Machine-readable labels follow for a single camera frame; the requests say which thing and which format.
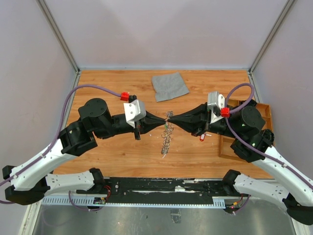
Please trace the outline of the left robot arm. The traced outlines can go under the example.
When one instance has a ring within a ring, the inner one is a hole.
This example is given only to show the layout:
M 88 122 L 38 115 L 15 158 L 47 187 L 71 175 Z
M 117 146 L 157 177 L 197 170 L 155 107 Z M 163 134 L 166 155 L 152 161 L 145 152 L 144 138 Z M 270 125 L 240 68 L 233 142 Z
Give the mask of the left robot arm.
M 98 194 L 108 189 L 103 174 L 91 168 L 76 174 L 56 175 L 53 171 L 63 163 L 97 147 L 97 139 L 108 139 L 120 134 L 134 133 L 139 140 L 165 120 L 145 110 L 138 99 L 124 103 L 124 113 L 112 116 L 105 100 L 93 98 L 78 109 L 79 119 L 58 135 L 56 142 L 20 166 L 6 166 L 2 173 L 10 186 L 5 189 L 9 203 L 30 205 L 45 196 L 75 191 Z

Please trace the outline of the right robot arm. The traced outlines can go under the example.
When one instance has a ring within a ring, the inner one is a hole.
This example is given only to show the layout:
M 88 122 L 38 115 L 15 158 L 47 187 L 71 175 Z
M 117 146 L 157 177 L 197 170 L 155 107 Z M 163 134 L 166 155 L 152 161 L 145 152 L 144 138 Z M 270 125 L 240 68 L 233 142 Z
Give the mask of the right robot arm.
M 229 170 L 222 179 L 224 194 L 259 197 L 281 207 L 294 220 L 312 225 L 313 182 L 274 147 L 274 133 L 264 128 L 266 122 L 256 105 L 251 100 L 218 109 L 205 103 L 168 121 L 195 137 L 210 132 L 233 138 L 231 149 L 240 159 L 261 168 L 279 183 L 273 186 Z

